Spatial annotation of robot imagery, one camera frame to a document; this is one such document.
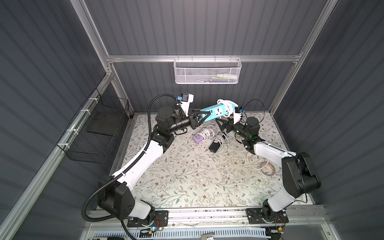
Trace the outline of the teal power strip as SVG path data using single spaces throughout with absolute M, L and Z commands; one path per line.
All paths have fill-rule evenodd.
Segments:
M 219 99 L 216 105 L 201 109 L 202 111 L 207 111 L 211 115 L 207 118 L 207 121 L 214 120 L 216 118 L 229 118 L 235 111 L 235 107 L 238 107 L 236 103 L 230 100 Z

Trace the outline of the black power strip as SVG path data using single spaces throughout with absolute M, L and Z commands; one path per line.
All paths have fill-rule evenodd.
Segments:
M 219 142 L 219 141 L 213 141 L 213 142 L 211 143 L 211 145 L 209 146 L 209 151 L 210 151 L 211 153 L 216 153 L 216 152 L 219 150 L 219 148 L 221 147 L 221 145 L 222 145 L 221 142 Z

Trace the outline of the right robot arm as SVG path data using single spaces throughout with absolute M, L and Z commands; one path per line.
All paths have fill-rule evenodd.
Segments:
M 250 154 L 262 157 L 282 170 L 283 186 L 263 202 L 258 214 L 264 222 L 287 223 L 286 208 L 297 202 L 300 196 L 321 187 L 311 157 L 304 152 L 290 152 L 267 143 L 259 136 L 261 125 L 258 119 L 250 117 L 244 124 L 236 123 L 234 119 L 216 119 L 216 122 L 221 131 L 240 136 L 241 143 Z

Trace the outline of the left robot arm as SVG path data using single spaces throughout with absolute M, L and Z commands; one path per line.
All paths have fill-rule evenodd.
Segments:
M 108 219 L 123 221 L 136 218 L 150 224 L 154 219 L 155 208 L 144 202 L 135 200 L 132 190 L 139 178 L 161 157 L 172 145 L 174 133 L 187 128 L 196 129 L 212 114 L 212 111 L 189 111 L 185 114 L 182 108 L 162 107 L 156 115 L 156 125 L 150 127 L 149 142 L 137 153 L 129 163 L 110 177 L 100 182 L 98 206 L 109 213 Z

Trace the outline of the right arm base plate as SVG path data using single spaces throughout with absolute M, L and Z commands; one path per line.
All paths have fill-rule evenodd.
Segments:
M 285 211 L 273 212 L 269 208 L 247 208 L 245 210 L 249 224 L 287 224 L 289 222 Z

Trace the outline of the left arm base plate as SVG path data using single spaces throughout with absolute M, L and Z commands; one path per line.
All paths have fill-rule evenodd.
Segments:
M 127 227 L 166 227 L 169 220 L 169 211 L 154 210 L 149 213 L 145 219 L 132 218 L 128 219 Z

